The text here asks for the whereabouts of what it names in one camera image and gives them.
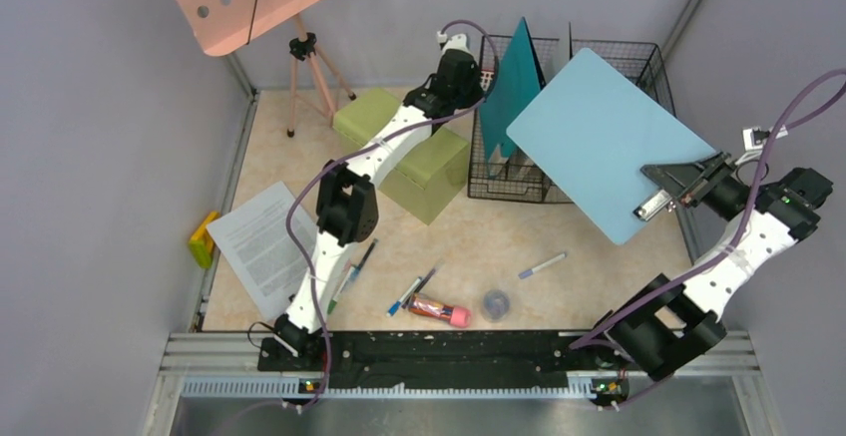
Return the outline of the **light blue clipboard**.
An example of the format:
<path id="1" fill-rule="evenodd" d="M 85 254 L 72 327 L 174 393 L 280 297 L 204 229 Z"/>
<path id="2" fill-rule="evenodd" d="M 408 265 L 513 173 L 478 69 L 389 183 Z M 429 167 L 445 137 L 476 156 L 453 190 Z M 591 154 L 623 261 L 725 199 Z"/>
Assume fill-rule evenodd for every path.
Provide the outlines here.
<path id="1" fill-rule="evenodd" d="M 643 166 L 715 152 L 588 48 L 558 72 L 507 135 L 616 245 L 645 226 L 635 209 L 657 187 Z"/>

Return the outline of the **printed paper clipboard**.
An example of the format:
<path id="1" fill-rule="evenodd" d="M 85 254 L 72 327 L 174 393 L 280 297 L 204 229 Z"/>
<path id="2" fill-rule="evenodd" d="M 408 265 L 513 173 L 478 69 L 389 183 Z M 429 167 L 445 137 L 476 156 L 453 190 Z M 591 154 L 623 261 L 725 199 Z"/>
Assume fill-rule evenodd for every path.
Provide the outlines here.
<path id="1" fill-rule="evenodd" d="M 220 253 L 244 286 L 258 312 L 275 319 L 290 305 L 308 270 L 306 258 L 315 246 L 316 224 L 297 207 L 288 187 L 277 182 L 208 226 Z"/>

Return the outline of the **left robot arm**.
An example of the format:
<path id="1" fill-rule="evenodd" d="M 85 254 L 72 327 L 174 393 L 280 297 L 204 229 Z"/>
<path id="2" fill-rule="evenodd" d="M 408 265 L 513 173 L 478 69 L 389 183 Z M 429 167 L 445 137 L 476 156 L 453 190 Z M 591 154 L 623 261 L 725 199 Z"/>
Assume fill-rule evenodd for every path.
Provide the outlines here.
<path id="1" fill-rule="evenodd" d="M 349 279 L 355 249 L 377 227 L 378 188 L 439 127 L 475 109 L 484 95 L 481 75 L 469 51 L 444 50 L 437 70 L 405 96 L 366 145 L 328 162 L 307 184 L 317 191 L 316 243 L 305 255 L 300 289 L 261 342 L 261 363 L 278 356 L 301 370 L 326 363 L 331 355 L 329 308 Z"/>

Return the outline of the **white blue marker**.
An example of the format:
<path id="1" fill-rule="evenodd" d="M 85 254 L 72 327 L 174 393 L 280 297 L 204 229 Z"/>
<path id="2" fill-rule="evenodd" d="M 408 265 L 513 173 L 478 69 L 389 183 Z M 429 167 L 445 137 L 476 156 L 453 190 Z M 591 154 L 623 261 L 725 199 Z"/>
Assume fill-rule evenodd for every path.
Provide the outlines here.
<path id="1" fill-rule="evenodd" d="M 547 259 L 543 262 L 540 262 L 540 263 L 538 263 L 538 264 L 536 264 L 536 265 L 534 265 L 534 266 L 532 266 L 528 269 L 521 271 L 518 274 L 518 278 L 519 279 L 526 279 L 526 278 L 542 271 L 543 269 L 545 269 L 545 268 L 565 259 L 567 256 L 568 255 L 565 252 L 557 254 L 557 255 L 555 255 L 555 256 L 553 256 L 553 257 L 551 257 L 551 258 L 549 258 L 549 259 Z"/>

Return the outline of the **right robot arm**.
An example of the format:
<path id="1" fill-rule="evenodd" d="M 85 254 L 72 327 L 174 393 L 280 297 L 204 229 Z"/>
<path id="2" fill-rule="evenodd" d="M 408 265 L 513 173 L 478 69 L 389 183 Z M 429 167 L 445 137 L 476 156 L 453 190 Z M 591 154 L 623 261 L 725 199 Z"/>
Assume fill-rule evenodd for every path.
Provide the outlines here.
<path id="1" fill-rule="evenodd" d="M 727 303 L 769 259 L 810 237 L 833 184 L 797 167 L 758 189 L 738 180 L 727 154 L 681 164 L 646 165 L 659 188 L 655 198 L 684 208 L 705 205 L 726 222 L 721 240 L 690 270 L 659 274 L 626 305 L 601 319 L 585 341 L 598 368 L 625 353 L 650 379 L 661 381 L 706 353 L 727 335 Z"/>

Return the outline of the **teal folder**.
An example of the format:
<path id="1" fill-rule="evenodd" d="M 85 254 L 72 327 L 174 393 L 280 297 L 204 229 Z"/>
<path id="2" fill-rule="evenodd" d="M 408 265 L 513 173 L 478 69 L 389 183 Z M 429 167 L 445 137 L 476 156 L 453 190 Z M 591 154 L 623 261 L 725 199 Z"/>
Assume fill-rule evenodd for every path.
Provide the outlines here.
<path id="1" fill-rule="evenodd" d="M 494 90 L 479 110 L 486 161 L 492 161 L 495 155 L 505 159 L 512 155 L 517 146 L 507 129 L 546 85 L 525 17 L 519 21 L 494 77 Z"/>

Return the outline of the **grey white folder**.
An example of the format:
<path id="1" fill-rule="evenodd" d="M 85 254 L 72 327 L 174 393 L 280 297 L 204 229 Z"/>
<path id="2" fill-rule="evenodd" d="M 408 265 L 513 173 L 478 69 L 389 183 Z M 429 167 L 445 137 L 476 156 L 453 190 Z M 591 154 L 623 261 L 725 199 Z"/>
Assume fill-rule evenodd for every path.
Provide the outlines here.
<path id="1" fill-rule="evenodd" d="M 574 35 L 573 35 L 573 23 L 572 21 L 568 22 L 568 61 L 572 60 L 575 55 L 574 51 Z"/>

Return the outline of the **black wire desk organizer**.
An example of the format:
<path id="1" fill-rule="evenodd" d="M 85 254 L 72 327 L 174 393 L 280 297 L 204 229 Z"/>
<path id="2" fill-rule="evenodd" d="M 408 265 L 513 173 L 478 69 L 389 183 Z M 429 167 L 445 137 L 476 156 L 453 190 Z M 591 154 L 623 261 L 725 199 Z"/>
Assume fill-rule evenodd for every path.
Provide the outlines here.
<path id="1" fill-rule="evenodd" d="M 551 80 L 568 58 L 568 41 L 535 37 L 543 75 Z M 575 39 L 574 51 L 589 48 L 671 114 L 675 105 L 661 48 L 656 43 Z M 467 196 L 471 199 L 529 204 L 568 204 L 571 200 L 520 149 L 508 158 L 486 161 L 479 115 L 473 119 Z"/>

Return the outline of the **green rectangular box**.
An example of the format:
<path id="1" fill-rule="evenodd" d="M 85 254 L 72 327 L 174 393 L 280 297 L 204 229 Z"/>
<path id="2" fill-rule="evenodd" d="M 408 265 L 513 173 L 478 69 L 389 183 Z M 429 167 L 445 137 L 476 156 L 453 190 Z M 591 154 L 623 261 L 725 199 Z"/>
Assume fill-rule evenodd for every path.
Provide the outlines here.
<path id="1" fill-rule="evenodd" d="M 388 123 L 401 100 L 371 89 L 337 110 L 333 129 L 344 154 L 359 150 Z M 430 224 L 467 183 L 471 145 L 443 126 L 415 147 L 390 172 L 379 191 L 425 224 Z"/>

